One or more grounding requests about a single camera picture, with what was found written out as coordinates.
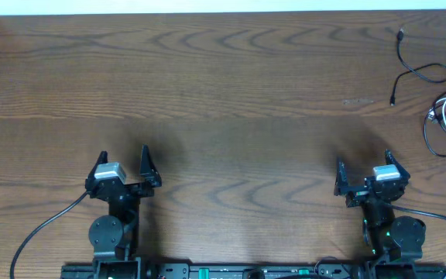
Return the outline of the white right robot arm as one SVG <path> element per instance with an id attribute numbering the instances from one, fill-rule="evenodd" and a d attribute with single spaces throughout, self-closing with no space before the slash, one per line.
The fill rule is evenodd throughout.
<path id="1" fill-rule="evenodd" d="M 345 163 L 336 163 L 334 195 L 344 196 L 348 208 L 361 207 L 363 237 L 373 258 L 353 267 L 353 278 L 417 279 L 415 261 L 423 256 L 426 226 L 419 219 L 396 217 L 392 203 L 403 196 L 410 174 L 385 151 L 386 163 L 372 169 L 362 185 L 348 183 Z"/>

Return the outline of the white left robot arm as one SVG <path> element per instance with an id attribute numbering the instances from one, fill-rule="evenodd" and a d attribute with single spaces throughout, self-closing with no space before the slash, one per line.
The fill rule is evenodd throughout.
<path id="1" fill-rule="evenodd" d="M 137 256 L 139 241 L 139 204 L 142 198 L 154 196 L 162 178 L 142 146 L 139 175 L 142 181 L 128 184 L 119 162 L 109 162 L 108 153 L 100 155 L 86 178 L 90 198 L 108 204 L 108 214 L 93 221 L 88 239 L 94 248 L 93 279 L 152 278 L 157 275 L 150 264 Z"/>

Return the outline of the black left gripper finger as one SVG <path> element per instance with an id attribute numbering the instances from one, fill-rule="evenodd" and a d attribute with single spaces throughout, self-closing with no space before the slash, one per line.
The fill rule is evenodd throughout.
<path id="1" fill-rule="evenodd" d="M 100 164 L 106 164 L 108 162 L 108 152 L 107 151 L 101 151 L 99 153 L 98 159 L 96 160 L 96 163 L 92 167 L 90 173 L 85 179 L 85 191 L 88 194 L 92 194 L 96 191 L 96 188 L 98 187 L 99 179 L 95 177 L 95 172 Z"/>
<path id="2" fill-rule="evenodd" d="M 144 144 L 141 151 L 139 174 L 153 188 L 162 186 L 162 178 L 156 169 L 149 153 L 149 147 Z"/>

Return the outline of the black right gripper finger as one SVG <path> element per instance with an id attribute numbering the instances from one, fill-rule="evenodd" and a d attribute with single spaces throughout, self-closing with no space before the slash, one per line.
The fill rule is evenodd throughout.
<path id="1" fill-rule="evenodd" d="M 346 195 L 349 186 L 345 169 L 345 163 L 341 158 L 336 161 L 336 179 L 334 184 L 334 195 Z"/>
<path id="2" fill-rule="evenodd" d="M 401 177 L 399 179 L 394 179 L 394 180 L 408 181 L 410 179 L 409 172 L 396 160 L 396 158 L 394 157 L 393 153 L 390 150 L 385 150 L 384 156 L 386 165 L 394 164 L 401 174 Z"/>

